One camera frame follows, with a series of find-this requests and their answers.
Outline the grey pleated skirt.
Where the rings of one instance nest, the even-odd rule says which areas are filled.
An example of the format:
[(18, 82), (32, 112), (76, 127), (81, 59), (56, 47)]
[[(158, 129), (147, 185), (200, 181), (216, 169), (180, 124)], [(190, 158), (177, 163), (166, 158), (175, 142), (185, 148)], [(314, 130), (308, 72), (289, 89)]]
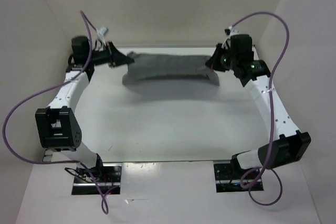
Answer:
[(211, 84), (219, 86), (219, 77), (206, 62), (207, 55), (172, 55), (172, 54), (127, 54), (134, 60), (128, 65), (127, 73), (122, 77), (124, 86), (146, 79), (166, 77), (205, 77)]

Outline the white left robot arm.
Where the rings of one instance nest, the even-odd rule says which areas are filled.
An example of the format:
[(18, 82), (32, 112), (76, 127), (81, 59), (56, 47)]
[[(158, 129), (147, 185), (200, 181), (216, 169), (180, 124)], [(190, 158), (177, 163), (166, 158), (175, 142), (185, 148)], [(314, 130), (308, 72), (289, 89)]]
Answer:
[(73, 37), (71, 48), (64, 83), (56, 97), (35, 113), (38, 135), (43, 148), (60, 152), (78, 162), (79, 168), (87, 168), (86, 176), (98, 182), (104, 177), (103, 162), (99, 154), (82, 142), (82, 130), (75, 117), (75, 109), (96, 66), (114, 68), (132, 64), (134, 60), (121, 53), (110, 41), (102, 49), (94, 50), (86, 36)]

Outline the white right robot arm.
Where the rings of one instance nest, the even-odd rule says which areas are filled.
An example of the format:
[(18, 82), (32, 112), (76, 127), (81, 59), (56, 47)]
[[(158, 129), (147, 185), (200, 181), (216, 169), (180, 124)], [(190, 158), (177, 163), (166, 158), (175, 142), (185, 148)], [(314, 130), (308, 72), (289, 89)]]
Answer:
[(269, 68), (263, 60), (255, 59), (248, 34), (231, 33), (222, 44), (217, 44), (206, 66), (233, 72), (254, 100), (270, 135), (268, 144), (232, 157), (232, 176), (243, 178), (250, 168), (272, 169), (302, 159), (311, 137), (300, 131), (287, 113), (270, 79)]

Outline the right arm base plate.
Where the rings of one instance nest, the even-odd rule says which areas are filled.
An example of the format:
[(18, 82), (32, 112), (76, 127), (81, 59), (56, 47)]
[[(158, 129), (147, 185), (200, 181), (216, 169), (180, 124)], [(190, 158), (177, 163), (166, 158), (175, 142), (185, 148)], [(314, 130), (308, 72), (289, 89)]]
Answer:
[[(240, 186), (240, 179), (243, 174), (246, 172), (245, 170), (233, 170), (233, 167), (230, 161), (218, 161), (213, 162), (214, 168), (214, 177), (215, 177), (215, 185), (217, 193), (233, 193), (233, 192), (242, 192), (247, 191), (247, 189), (243, 189)], [(243, 184), (246, 185), (252, 182), (257, 175), (259, 174), (259, 170), (256, 170), (246, 176), (243, 180)], [(252, 187), (252, 191), (263, 191), (263, 183), (262, 180), (259, 179), (258, 183)]]

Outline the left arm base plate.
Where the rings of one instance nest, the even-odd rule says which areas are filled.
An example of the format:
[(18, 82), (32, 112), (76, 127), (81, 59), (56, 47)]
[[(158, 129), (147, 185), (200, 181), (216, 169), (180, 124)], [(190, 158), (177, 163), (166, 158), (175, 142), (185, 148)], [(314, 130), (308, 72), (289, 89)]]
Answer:
[[(72, 195), (98, 195), (99, 192), (89, 173), (82, 168), (66, 167), (65, 171), (74, 177)], [(101, 173), (92, 171), (96, 182), (104, 195), (119, 195), (121, 191), (121, 163), (104, 163)]]

